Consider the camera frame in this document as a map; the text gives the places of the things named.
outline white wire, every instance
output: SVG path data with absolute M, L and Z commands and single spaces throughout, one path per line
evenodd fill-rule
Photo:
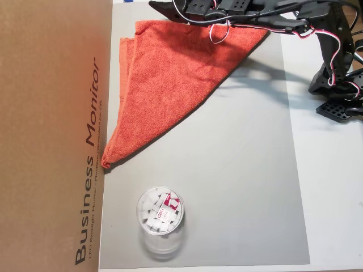
M 258 27 L 256 25 L 250 25 L 250 24 L 233 24 L 237 27 L 250 27 L 250 28 L 258 28 L 258 29 L 265 29 L 265 30 L 269 30 L 271 32 L 286 32 L 286 30 L 284 29 L 273 29 L 273 28 L 268 28 L 268 27 Z
M 334 58 L 336 57 L 336 55 L 338 54 L 338 52 L 340 51 L 341 42 L 335 34 L 329 32 L 329 31 L 320 29 L 320 30 L 315 30 L 315 33 L 331 36 L 338 42 L 338 45 L 339 45 L 338 50 L 333 54 L 331 61 L 330 61 L 330 69 L 332 71 L 332 77 L 328 79 L 328 85 L 333 86 L 333 85 L 335 85 L 335 73 L 334 73 L 333 61 L 334 61 Z
M 353 23 L 357 20 L 357 17 L 358 17 L 358 12 L 356 11 L 356 16 L 354 17 Z
M 359 54 L 357 52 L 355 52 L 354 55 L 356 56 L 356 58 L 359 58 L 361 60 L 360 63 L 363 64 L 363 58 L 361 56 L 359 56 Z
M 227 36 L 228 36 L 228 34 L 229 34 L 229 20 L 227 20 L 227 32 L 226 32 L 226 34 L 223 36 L 223 38 L 222 38 L 222 39 L 220 39 L 219 41 L 213 41 L 213 39 L 212 39 L 212 30 L 213 30 L 213 27 L 214 27 L 214 24 L 212 24 L 212 26 L 211 26 L 211 27 L 210 27 L 210 29 L 209 29 L 209 39 L 210 39 L 210 41 L 211 41 L 212 43 L 214 43 L 214 44 L 219 44 L 219 43 L 223 42 L 223 41 L 227 38 Z
M 359 87 L 357 84 L 355 84 L 354 82 L 345 81 L 345 82 L 343 82 L 343 83 L 349 83 L 349 84 L 353 85 L 353 86 L 357 89 L 357 94 L 355 95 L 355 97 L 354 97 L 354 98 L 357 98 L 357 97 L 361 94 L 361 89 L 360 89 L 360 87 Z

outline white table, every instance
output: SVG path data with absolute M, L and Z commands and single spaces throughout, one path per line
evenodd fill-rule
M 166 267 L 134 271 L 363 269 L 363 123 L 338 124 L 316 114 L 315 108 L 323 100 L 308 93 L 306 82 L 294 81 L 294 75 L 299 75 L 310 82 L 321 67 L 323 60 L 317 37 L 300 40 L 296 36 L 281 35 L 281 41 L 311 264 Z

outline orange towel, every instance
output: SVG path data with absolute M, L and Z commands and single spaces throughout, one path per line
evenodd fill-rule
M 129 156 L 191 113 L 266 34 L 232 28 L 223 42 L 213 44 L 208 31 L 141 21 L 134 39 L 121 39 L 119 116 L 103 167 Z M 215 26 L 213 40 L 225 32 L 225 26 Z

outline cable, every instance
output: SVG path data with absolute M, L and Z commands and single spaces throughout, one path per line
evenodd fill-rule
M 363 64 L 363 58 L 362 58 L 361 56 L 359 56 L 357 52 L 355 52 L 355 53 L 354 53 L 353 58 L 354 58 L 357 62 L 359 62 L 360 64 Z
M 322 29 L 320 29 L 320 30 L 315 30 L 315 32 L 316 32 L 317 34 L 324 34 L 324 35 L 331 36 L 331 37 L 333 37 L 335 40 L 337 40 L 337 42 L 338 42 L 338 44 L 339 44 L 339 46 L 338 46 L 338 50 L 337 50 L 337 51 L 333 54 L 333 57 L 332 57 L 331 62 L 330 62 L 330 69 L 331 69 L 331 71 L 332 71 L 332 77 L 331 77 L 331 82 L 330 82 L 330 78 L 329 78 L 329 80 L 328 80 L 328 85 L 329 85 L 329 86 L 333 86 L 333 85 L 335 85 L 335 73 L 334 73 L 333 60 L 334 60 L 334 58 L 336 57 L 336 55 L 338 54 L 338 52 L 340 51 L 341 42 L 340 42 L 339 38 L 338 38 L 335 34 L 333 34 L 333 33 L 329 32 L 329 31 L 326 31 L 326 30 L 322 30 Z
M 352 29 L 355 27 L 355 25 L 356 25 L 357 21 L 358 21 L 358 11 L 356 10 L 356 17 L 354 18 L 353 23 L 352 23 L 352 24 L 351 24 L 351 26 L 349 27 L 349 29 L 350 29 L 350 30 L 352 30 Z
M 361 73 L 363 73 L 363 68 L 360 68 L 358 70 L 355 70 L 355 71 L 352 71 L 350 73 L 347 73 L 347 75 L 345 77 L 353 77 L 353 76 L 359 75 Z
M 350 81 L 344 81 L 343 83 L 349 83 L 349 84 L 353 85 L 357 89 L 357 94 L 355 95 L 354 98 L 357 98 L 360 95 L 361 89 L 357 84 L 355 84 L 354 82 L 350 82 Z
M 361 33 L 363 33 L 363 30 L 359 30 L 359 31 L 357 31 L 357 32 L 353 32 L 353 33 L 352 33 L 352 36 L 354 36 L 354 35 L 358 35 L 358 34 L 361 34 Z
M 210 41 L 211 41 L 212 43 L 214 43 L 214 44 L 219 44 L 219 43 L 223 42 L 223 41 L 227 38 L 227 36 L 228 36 L 228 34 L 229 34 L 229 20 L 227 20 L 227 32 L 225 33 L 225 35 L 223 36 L 223 38 L 222 38 L 222 39 L 220 39 L 219 41 L 213 41 L 213 40 L 212 40 L 212 31 L 213 31 L 213 27 L 214 27 L 214 24 L 212 24 L 212 26 L 211 26 L 211 27 L 210 27 L 210 29 L 209 29 L 209 39 L 210 39 Z
M 219 19 L 214 19 L 214 20 L 207 20 L 207 21 L 195 21 L 195 20 L 190 20 L 189 18 L 187 18 L 186 16 L 184 16 L 180 10 L 178 9 L 178 7 L 176 6 L 176 3 L 175 3 L 175 0 L 172 0 L 173 4 L 174 4 L 174 7 L 175 7 L 175 10 L 178 12 L 178 14 L 184 19 L 186 20 L 187 22 L 189 23 L 192 23 L 192 24 L 199 24 L 199 25 L 206 25 L 206 24 L 214 24 L 214 23 L 219 23 L 219 22 L 222 22 L 222 21 L 225 21 L 225 20 L 232 20 L 232 19 L 253 19 L 253 18 L 258 18 L 258 17 L 265 17 L 265 16 L 270 16 L 270 15 L 280 15 L 280 14 L 283 14 L 283 13 L 286 13 L 286 12 L 290 12 L 290 11 L 294 11 L 295 9 L 305 5 L 305 4 L 308 4 L 308 3 L 312 3 L 312 2 L 316 2 L 316 0 L 305 0 L 303 2 L 300 2 L 300 3 L 296 3 L 296 4 L 293 4 L 291 6 L 288 6 L 288 7 L 283 7 L 283 8 L 278 8 L 277 10 L 272 10 L 272 11 L 267 11 L 267 12 L 264 12 L 264 13 L 261 13 L 261 14 L 249 14 L 249 15 L 228 15 L 228 16 L 224 16 L 222 18 L 219 18 Z M 351 4 L 345 0 L 325 0 L 325 1 L 322 1 L 322 2 L 329 2 L 329 3 L 339 3 L 341 5 L 344 5 L 344 6 L 349 6 L 353 9 L 356 10 L 357 12 L 357 17 L 358 17 L 358 14 L 359 14 L 359 9 L 356 5 L 354 4 Z
M 232 27 L 241 27 L 241 28 L 248 27 L 248 28 L 265 29 L 265 30 L 268 30 L 268 31 L 271 31 L 271 32 L 275 32 L 275 33 L 286 32 L 286 30 L 284 30 L 284 29 L 274 29 L 274 28 L 268 28 L 268 27 L 259 27 L 259 26 L 251 25 L 251 24 L 232 24 L 231 26 Z
M 248 25 L 248 24 L 233 24 L 232 26 L 233 27 L 237 26 L 237 27 L 251 27 L 251 28 L 266 29 L 266 30 L 269 30 L 269 31 L 272 31 L 272 32 L 286 32 L 286 30 L 284 30 L 284 29 L 273 29 L 273 28 L 267 28 L 267 27 L 258 27 L 256 25 Z M 329 78 L 328 85 L 333 86 L 333 85 L 335 85 L 335 73 L 334 73 L 333 61 L 334 61 L 336 55 L 338 54 L 338 52 L 340 51 L 340 47 L 341 47 L 340 39 L 335 34 L 329 32 L 329 31 L 325 31 L 325 30 L 322 30 L 322 29 L 315 29 L 313 26 L 311 26 L 311 29 L 312 29 L 312 31 L 309 34 L 305 35 L 305 36 L 301 36 L 296 31 L 293 31 L 292 33 L 295 34 L 296 36 L 298 36 L 300 39 L 306 39 L 306 38 L 310 37 L 311 35 L 313 35 L 315 33 L 324 34 L 324 35 L 329 35 L 329 36 L 335 38 L 337 40 L 337 42 L 338 42 L 338 45 L 339 45 L 338 50 L 333 54 L 333 56 L 331 58 L 331 61 L 330 61 L 330 68 L 332 70 L 332 77 L 331 77 L 331 79 Z

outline sugar cube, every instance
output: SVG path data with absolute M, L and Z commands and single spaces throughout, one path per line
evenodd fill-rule
M 162 203 L 164 202 L 167 195 L 168 195 L 167 193 L 162 193 L 161 197 L 159 198 L 158 202 L 155 205 L 160 207 L 162 205 Z
M 149 218 L 155 218 L 155 217 L 157 217 L 157 212 L 154 210 L 151 210 L 149 213 Z
M 170 193 L 170 198 L 171 199 L 177 199 L 178 196 L 176 195 L 176 193 L 174 193 L 173 191 Z
M 148 218 L 148 220 L 146 221 L 146 224 L 149 226 L 149 227 L 152 227 L 154 225 L 154 222 L 155 222 L 155 219 L 154 218 Z
M 160 207 L 159 207 L 159 206 L 157 206 L 157 205 L 153 205 L 153 210 L 154 210 L 154 211 L 158 212 L 158 211 L 159 211 L 159 209 L 160 209 Z
M 168 231 L 172 230 L 174 227 L 175 227 L 175 226 L 174 226 L 173 224 L 170 224 L 170 225 L 168 226 Z
M 159 196 L 158 193 L 156 191 L 152 191 L 150 192 L 150 194 L 148 195 L 149 200 L 155 204 L 157 200 L 159 200 Z
M 147 218 L 149 218 L 149 212 L 148 212 L 148 211 L 143 211 L 143 212 L 141 213 L 141 218 L 142 218 L 142 219 L 147 219 Z
M 170 221 L 175 221 L 176 220 L 176 214 L 172 213 L 170 214 Z
M 161 226 L 160 226 L 160 231 L 161 232 L 165 232 L 165 231 L 168 231 L 168 224 L 167 223 L 161 223 Z
M 158 229 L 160 229 L 161 223 L 162 223 L 162 222 L 161 222 L 159 219 L 155 219 L 155 220 L 154 220 L 154 224 L 153 224 L 153 229 L 154 229 L 154 230 L 158 230 Z
M 170 202 L 169 202 L 169 205 L 173 206 L 173 207 L 177 207 L 178 206 L 178 201 L 176 201 L 175 199 L 172 199 Z
M 143 204 L 142 204 L 142 209 L 144 210 L 144 211 L 150 211 L 151 210 L 151 208 L 154 206 L 154 204 L 153 203 L 151 203 L 150 201 L 146 201 L 146 202 L 144 202 Z

